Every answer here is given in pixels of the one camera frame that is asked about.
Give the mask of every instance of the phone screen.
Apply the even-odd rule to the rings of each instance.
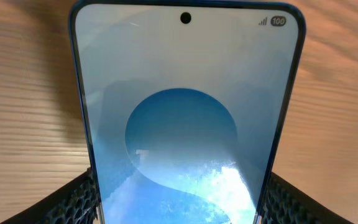
[[[104,222],[254,223],[303,41],[296,16],[87,4],[74,17]]]

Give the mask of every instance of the wooden table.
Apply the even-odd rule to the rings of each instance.
[[[358,1],[290,0],[308,34],[274,171],[358,223]],[[89,166],[73,0],[0,0],[0,222]]]

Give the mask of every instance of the brown wood background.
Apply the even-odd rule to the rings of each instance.
[[[308,33],[274,171],[358,223],[358,0],[289,0]],[[73,0],[0,0],[0,222],[89,166]]]

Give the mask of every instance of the phone bezel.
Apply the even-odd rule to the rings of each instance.
[[[85,138],[86,143],[88,145],[88,152],[89,152],[89,160],[91,163],[91,168],[93,171],[93,179],[96,183],[96,188],[99,192],[99,182],[98,182],[98,175],[96,171],[96,162],[94,159],[93,154],[93,145],[92,145],[92,138],[90,133],[90,126],[88,121],[88,111],[86,108],[86,101],[85,101],[85,93],[84,93],[84,86],[83,86],[83,79],[82,79],[82,72],[81,72],[81,64],[80,64],[80,56],[78,52],[77,46],[77,39],[76,39],[76,32],[75,32],[75,19],[78,12],[81,8],[90,5],[90,4],[123,4],[123,5],[144,5],[144,6],[185,6],[185,7],[222,7],[222,8],[233,8],[233,9],[264,9],[264,10],[278,10],[278,11],[285,11],[291,14],[298,24],[298,39],[296,41],[295,52],[293,55],[290,74],[288,76],[288,81],[283,97],[282,107],[280,109],[280,115],[278,118],[277,127],[275,130],[275,135],[273,138],[272,148],[270,151],[267,168],[265,171],[264,181],[262,184],[262,189],[260,191],[258,203],[256,206],[256,213],[254,222],[258,220],[258,214],[260,213],[260,209],[262,206],[262,201],[264,199],[264,195],[266,193],[266,186],[268,180],[270,178],[270,173],[273,167],[273,161],[277,152],[278,143],[280,141],[280,136],[282,133],[285,115],[287,113],[288,104],[290,101],[291,92],[293,89],[293,84],[295,82],[296,71],[299,65],[301,52],[303,48],[303,44],[305,42],[306,36],[306,22],[303,14],[300,12],[298,8],[292,6],[291,4],[286,3],[279,3],[279,2],[237,2],[237,1],[153,1],[153,0],[84,0],[77,2],[71,9],[69,21],[68,21],[68,28],[70,33],[70,42],[71,42],[71,51],[74,57],[74,66],[75,66],[75,73],[77,79],[77,87],[78,93],[80,97],[81,103],[81,114],[83,117],[84,122],[84,129],[85,129]],[[101,223],[104,223],[104,216],[103,216],[103,208],[99,207],[100,212],[100,219]]]

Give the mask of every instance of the signal strength bars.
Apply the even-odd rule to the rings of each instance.
[[[266,23],[267,23],[267,17],[266,17],[265,19],[263,19],[263,20],[259,23],[259,25],[260,25],[260,26],[266,26]]]

